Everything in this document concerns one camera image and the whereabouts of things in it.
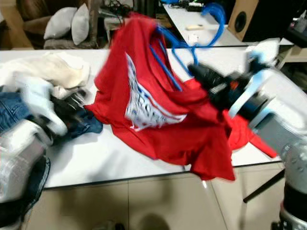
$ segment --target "table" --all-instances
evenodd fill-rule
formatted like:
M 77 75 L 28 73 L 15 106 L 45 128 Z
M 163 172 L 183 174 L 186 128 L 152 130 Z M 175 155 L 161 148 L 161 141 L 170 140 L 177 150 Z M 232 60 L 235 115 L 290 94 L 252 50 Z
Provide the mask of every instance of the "table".
M 197 35 L 199 37 L 199 43 L 208 44 L 215 36 L 219 24 L 218 22 L 209 14 L 204 17 L 201 16 L 200 12 L 188 12 L 186 9 L 171 8 L 168 4 L 163 4 L 163 7 L 168 14 L 170 20 L 173 22 L 174 26 L 177 28 L 182 38 L 187 44 L 191 45 L 189 36 Z M 187 26 L 202 24 L 204 30 L 188 31 Z M 253 42 L 241 42 L 239 41 L 230 31 L 227 30 L 227 25 L 220 39 L 213 46 L 248 46 L 253 44 Z M 292 45 L 286 39 L 282 39 L 281 45 Z
M 171 54 L 171 50 L 167 51 L 174 71 L 183 81 L 189 79 Z M 244 63 L 244 51 L 244 47 L 217 47 L 196 50 L 196 53 L 200 62 L 213 66 L 222 74 L 229 74 Z M 0 62 L 42 55 L 45 52 L 44 50 L 0 51 Z M 93 79 L 106 61 L 109 50 L 65 50 L 65 52 L 82 57 L 91 64 L 91 77 L 86 88 L 92 95 L 86 103 L 92 103 L 97 90 Z M 189 51 L 180 49 L 177 53 L 186 64 L 192 62 Z M 264 90 L 270 95 L 279 95 L 283 100 L 291 102 L 293 106 L 304 109 L 307 114 L 307 98 L 304 94 L 294 92 L 296 88 L 286 77 L 276 76 L 267 82 Z M 50 148 L 47 155 L 51 159 L 52 166 L 46 188 L 183 173 L 189 170 L 189 166 L 172 165 L 160 160 L 153 161 L 137 153 L 115 137 L 109 125 L 104 125 L 104 130 L 100 134 L 87 133 L 62 146 Z M 279 160 L 279 157 L 269 158 L 251 144 L 234 151 L 232 155 L 234 167 Z

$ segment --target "speaker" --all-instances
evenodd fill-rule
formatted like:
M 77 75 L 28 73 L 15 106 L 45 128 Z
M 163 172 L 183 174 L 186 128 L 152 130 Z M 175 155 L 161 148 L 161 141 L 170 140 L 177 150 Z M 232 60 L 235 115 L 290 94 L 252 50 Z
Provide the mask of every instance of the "speaker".
M 240 41 L 282 38 L 303 0 L 236 0 L 228 30 Z

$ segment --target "tripod leg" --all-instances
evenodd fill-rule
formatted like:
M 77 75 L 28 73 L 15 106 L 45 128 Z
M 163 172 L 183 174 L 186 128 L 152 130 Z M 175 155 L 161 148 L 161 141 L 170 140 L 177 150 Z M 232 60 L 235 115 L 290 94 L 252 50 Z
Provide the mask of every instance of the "tripod leg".
M 264 183 L 261 187 L 259 187 L 257 190 L 255 190 L 254 192 L 252 192 L 250 195 L 248 195 L 247 197 L 245 197 L 243 199 L 244 203 L 247 203 L 248 201 L 250 201 L 251 199 L 255 198 L 256 196 L 258 196 L 260 193 L 264 192 L 265 190 L 267 190 L 268 188 L 270 188 L 272 185 L 276 184 L 277 182 L 279 182 L 281 179 L 283 179 L 284 177 L 284 169 L 282 171 L 280 171 L 277 175 L 275 175 L 274 177 L 272 177 L 270 180 L 268 180 L 266 183 Z

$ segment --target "red t-shirt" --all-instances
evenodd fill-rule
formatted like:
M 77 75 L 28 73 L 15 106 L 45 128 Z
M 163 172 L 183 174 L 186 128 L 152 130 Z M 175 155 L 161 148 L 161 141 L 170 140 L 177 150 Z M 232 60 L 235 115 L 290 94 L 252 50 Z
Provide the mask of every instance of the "red t-shirt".
M 153 159 L 191 164 L 203 180 L 234 180 L 230 127 L 207 92 L 182 83 L 178 91 L 153 56 L 152 45 L 171 70 L 154 20 L 134 15 L 116 34 L 106 64 L 95 79 L 95 102 L 87 109 L 114 135 Z

